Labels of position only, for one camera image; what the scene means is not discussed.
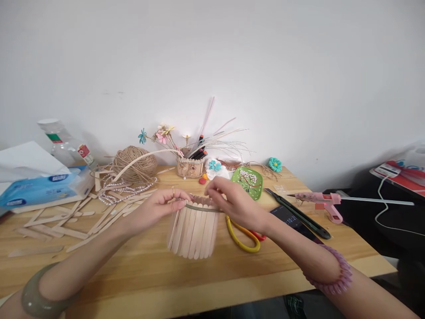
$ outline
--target charging cable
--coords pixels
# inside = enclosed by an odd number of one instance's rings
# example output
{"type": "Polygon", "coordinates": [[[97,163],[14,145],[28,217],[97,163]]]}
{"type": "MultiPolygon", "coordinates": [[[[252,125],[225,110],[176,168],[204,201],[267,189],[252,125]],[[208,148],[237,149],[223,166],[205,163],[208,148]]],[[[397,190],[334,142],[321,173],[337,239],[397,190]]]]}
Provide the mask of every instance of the charging cable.
{"type": "MultiPolygon", "coordinates": [[[[381,183],[380,183],[380,185],[379,185],[379,187],[378,187],[378,195],[379,195],[379,197],[383,200],[384,198],[382,197],[382,195],[381,195],[381,188],[382,188],[382,185],[384,184],[384,182],[385,182],[385,180],[388,178],[389,176],[387,175],[387,176],[385,176],[383,179],[382,179],[382,181],[381,181],[381,183]]],[[[383,225],[383,224],[381,224],[380,222],[378,222],[378,218],[379,218],[379,216],[381,216],[383,213],[385,213],[387,210],[388,210],[388,205],[387,205],[387,203],[384,203],[384,205],[385,205],[385,208],[384,208],[384,210],[383,211],[381,211],[378,215],[376,215],[375,216],[375,222],[377,222],[379,225],[381,225],[382,227],[385,227],[385,228],[388,228],[388,229],[392,229],[392,230],[401,230],[401,231],[405,231],[405,232],[408,232],[408,233],[413,233],[413,234],[415,234],[415,235],[420,235],[420,236],[425,236],[425,234],[422,234],[422,233],[416,233],[416,232],[413,232],[413,231],[410,231],[410,230],[403,230],[403,229],[400,229],[400,228],[394,228],[394,227],[388,227],[388,226],[385,226],[385,225],[383,225]]]]}

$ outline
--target green dish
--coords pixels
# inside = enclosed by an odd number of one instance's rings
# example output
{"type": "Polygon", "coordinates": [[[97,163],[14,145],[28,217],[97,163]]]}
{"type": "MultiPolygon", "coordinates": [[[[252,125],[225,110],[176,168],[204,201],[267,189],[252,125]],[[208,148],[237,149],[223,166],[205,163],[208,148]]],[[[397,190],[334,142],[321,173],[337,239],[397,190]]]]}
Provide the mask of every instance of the green dish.
{"type": "Polygon", "coordinates": [[[231,181],[240,184],[253,200],[258,200],[260,198],[261,193],[263,191],[263,177],[257,171],[254,171],[247,167],[239,167],[233,173],[231,181]],[[252,180],[252,177],[247,175],[247,173],[250,175],[254,175],[257,180],[255,181],[254,178],[254,182],[252,180]]]}

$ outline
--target pink scrunchie bracelet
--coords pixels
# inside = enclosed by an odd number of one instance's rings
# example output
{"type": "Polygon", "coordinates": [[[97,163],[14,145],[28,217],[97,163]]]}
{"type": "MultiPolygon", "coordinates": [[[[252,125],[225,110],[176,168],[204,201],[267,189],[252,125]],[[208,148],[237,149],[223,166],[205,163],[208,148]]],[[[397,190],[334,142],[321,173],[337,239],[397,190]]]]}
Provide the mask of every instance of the pink scrunchie bracelet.
{"type": "Polygon", "coordinates": [[[313,279],[311,279],[309,276],[307,276],[305,273],[302,273],[305,278],[317,289],[319,289],[321,292],[327,293],[327,294],[342,294],[343,292],[346,292],[348,288],[351,287],[351,276],[353,275],[350,271],[350,265],[348,264],[348,262],[345,260],[345,258],[339,253],[337,252],[335,249],[327,246],[327,245],[322,245],[319,244],[320,246],[322,246],[323,248],[325,248],[326,250],[330,251],[332,253],[332,255],[335,256],[335,258],[338,260],[338,262],[340,263],[340,267],[341,267],[341,274],[340,277],[338,278],[338,280],[332,284],[322,284],[320,282],[314,281],[313,279]]]}

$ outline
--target yellow scissor handle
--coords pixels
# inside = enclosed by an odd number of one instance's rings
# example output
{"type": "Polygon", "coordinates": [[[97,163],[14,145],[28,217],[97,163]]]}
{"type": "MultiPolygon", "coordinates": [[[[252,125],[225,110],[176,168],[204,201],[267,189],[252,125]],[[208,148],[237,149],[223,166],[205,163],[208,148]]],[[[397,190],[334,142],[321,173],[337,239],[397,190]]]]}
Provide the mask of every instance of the yellow scissor handle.
{"type": "Polygon", "coordinates": [[[245,250],[246,252],[249,253],[256,253],[260,250],[260,241],[258,240],[257,237],[254,236],[253,233],[251,233],[249,230],[247,230],[246,228],[243,228],[242,226],[239,226],[238,224],[236,224],[234,221],[231,221],[230,218],[226,215],[226,223],[227,223],[227,229],[229,230],[230,236],[232,237],[233,241],[243,250],[245,250]],[[232,228],[232,223],[236,226],[237,229],[239,229],[242,233],[244,233],[245,235],[247,235],[250,239],[252,239],[255,243],[255,247],[248,247],[244,244],[242,244],[239,240],[238,237],[236,237],[235,233],[233,232],[233,228],[232,228]]]}

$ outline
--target hand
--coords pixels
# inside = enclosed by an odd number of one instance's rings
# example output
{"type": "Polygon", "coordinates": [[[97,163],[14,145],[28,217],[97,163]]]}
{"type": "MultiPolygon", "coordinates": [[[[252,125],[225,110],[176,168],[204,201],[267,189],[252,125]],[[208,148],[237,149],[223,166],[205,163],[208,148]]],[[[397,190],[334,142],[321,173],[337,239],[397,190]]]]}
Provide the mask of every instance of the hand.
{"type": "Polygon", "coordinates": [[[186,202],[176,200],[169,202],[173,198],[191,200],[190,196],[181,189],[157,190],[136,208],[130,215],[123,219],[125,222],[125,232],[130,236],[135,236],[157,223],[165,215],[171,214],[183,208],[186,202]]]}
{"type": "Polygon", "coordinates": [[[229,217],[242,227],[264,233],[270,213],[256,203],[243,188],[223,177],[215,177],[206,187],[208,195],[229,217]]]}

